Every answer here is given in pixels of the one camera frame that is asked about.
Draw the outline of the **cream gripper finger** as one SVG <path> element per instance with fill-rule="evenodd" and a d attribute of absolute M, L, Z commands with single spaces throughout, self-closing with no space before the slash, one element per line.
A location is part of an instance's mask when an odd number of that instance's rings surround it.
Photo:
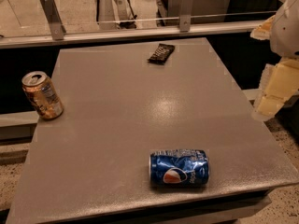
<path fill-rule="evenodd" d="M 275 16 L 271 16 L 258 27 L 252 30 L 250 33 L 250 37 L 257 40 L 269 40 L 270 39 L 270 31 L 272 27 L 272 22 Z"/>
<path fill-rule="evenodd" d="M 252 117 L 258 121 L 273 118 L 298 90 L 298 59 L 282 58 L 276 65 L 267 64 L 262 71 Z"/>

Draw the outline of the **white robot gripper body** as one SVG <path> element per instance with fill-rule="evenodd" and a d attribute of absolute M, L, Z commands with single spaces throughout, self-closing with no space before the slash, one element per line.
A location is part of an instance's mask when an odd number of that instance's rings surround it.
<path fill-rule="evenodd" d="M 286 0 L 272 22 L 270 48 L 280 57 L 299 58 L 299 0 Z"/>

